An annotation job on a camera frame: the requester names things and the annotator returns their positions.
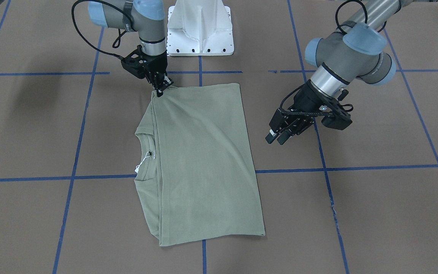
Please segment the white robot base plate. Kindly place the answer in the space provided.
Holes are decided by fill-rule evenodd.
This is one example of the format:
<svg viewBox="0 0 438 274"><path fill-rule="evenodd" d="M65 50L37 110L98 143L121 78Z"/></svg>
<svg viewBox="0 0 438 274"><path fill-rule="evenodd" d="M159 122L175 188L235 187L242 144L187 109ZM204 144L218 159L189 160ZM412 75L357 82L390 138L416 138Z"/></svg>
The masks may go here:
<svg viewBox="0 0 438 274"><path fill-rule="evenodd" d="M171 57L229 56L234 53L231 9L222 0L177 0L168 15Z"/></svg>

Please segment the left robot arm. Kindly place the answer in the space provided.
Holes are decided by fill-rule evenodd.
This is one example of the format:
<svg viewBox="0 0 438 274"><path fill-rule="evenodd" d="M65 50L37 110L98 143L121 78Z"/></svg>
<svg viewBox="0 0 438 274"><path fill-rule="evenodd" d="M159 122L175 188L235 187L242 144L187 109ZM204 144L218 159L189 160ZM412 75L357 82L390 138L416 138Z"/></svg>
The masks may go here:
<svg viewBox="0 0 438 274"><path fill-rule="evenodd" d="M307 44L304 58L316 71L282 99L269 122L267 143L285 144L311 127L317 117L327 128L346 129L352 124L354 109L351 104L342 104L348 95L346 87L355 79L368 85L384 85L395 76L396 61L384 52L387 39L381 31L388 19L411 1L358 1L360 9L339 21L339 11L347 4L347 0L342 2L335 12L335 30Z"/></svg>

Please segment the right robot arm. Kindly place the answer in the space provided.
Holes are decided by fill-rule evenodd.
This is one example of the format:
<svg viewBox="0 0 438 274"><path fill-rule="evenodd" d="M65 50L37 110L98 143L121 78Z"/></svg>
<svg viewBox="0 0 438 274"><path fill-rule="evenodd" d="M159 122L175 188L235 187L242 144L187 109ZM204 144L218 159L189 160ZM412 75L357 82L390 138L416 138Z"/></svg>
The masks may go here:
<svg viewBox="0 0 438 274"><path fill-rule="evenodd" d="M161 0L89 0L87 13L97 26L119 30L113 48L118 48L126 33L137 33L139 44L130 54L100 50L116 57L122 67L139 79L146 79L161 97L173 84L167 74L167 31L165 7Z"/></svg>

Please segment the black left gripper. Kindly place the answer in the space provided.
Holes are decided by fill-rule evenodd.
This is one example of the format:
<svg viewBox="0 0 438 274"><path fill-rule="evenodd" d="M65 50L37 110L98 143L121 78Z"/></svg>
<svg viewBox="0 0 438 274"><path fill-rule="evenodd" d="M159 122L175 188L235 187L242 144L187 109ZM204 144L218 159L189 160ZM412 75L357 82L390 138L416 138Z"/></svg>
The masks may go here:
<svg viewBox="0 0 438 274"><path fill-rule="evenodd" d="M324 105L326 97L319 92L311 80L308 80L294 96L294 103L289 109L291 112L322 113L320 107ZM278 108L269 122L270 131L266 136L268 144L275 140L280 145L294 135L300 135L314 123L313 117L301 116L292 122L292 115L286 114Z"/></svg>

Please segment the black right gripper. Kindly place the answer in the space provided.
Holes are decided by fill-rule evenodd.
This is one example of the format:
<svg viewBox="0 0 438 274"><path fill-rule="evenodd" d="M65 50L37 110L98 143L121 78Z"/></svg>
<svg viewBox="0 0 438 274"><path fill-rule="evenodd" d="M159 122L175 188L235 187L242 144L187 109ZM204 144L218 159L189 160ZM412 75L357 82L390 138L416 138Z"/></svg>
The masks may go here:
<svg viewBox="0 0 438 274"><path fill-rule="evenodd" d="M147 80L157 86L157 97L164 94L165 89L170 87L174 81L167 75L167 53L162 53L157 56L144 54L147 62L144 64Z"/></svg>

